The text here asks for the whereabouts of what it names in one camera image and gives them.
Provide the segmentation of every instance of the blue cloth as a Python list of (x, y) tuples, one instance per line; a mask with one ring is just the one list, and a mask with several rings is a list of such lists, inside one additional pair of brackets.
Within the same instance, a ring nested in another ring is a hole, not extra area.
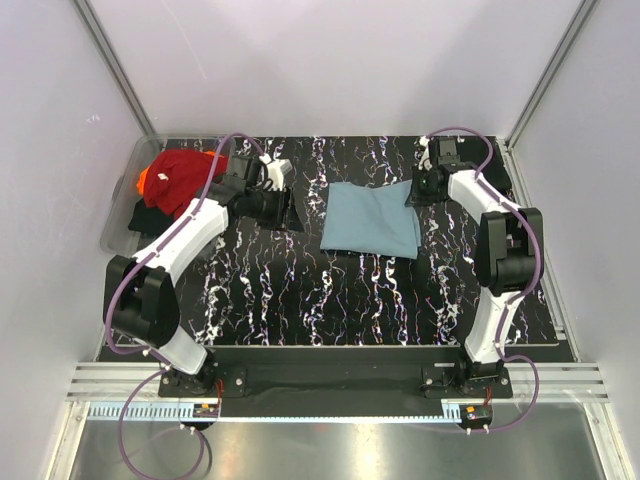
[(329, 184), (320, 248), (418, 258), (418, 215), (404, 205), (409, 190), (410, 181), (380, 188)]

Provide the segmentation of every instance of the clear plastic container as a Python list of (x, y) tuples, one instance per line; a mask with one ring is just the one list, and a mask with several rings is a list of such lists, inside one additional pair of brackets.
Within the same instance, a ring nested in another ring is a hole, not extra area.
[[(147, 135), (136, 142), (129, 164), (113, 189), (113, 206), (100, 238), (100, 247), (107, 253), (129, 257), (155, 238), (129, 230), (135, 204), (142, 198), (136, 184), (140, 173), (163, 150), (190, 148), (206, 152), (218, 147), (224, 135)], [(235, 152), (235, 140), (225, 145), (222, 155), (229, 158)]]

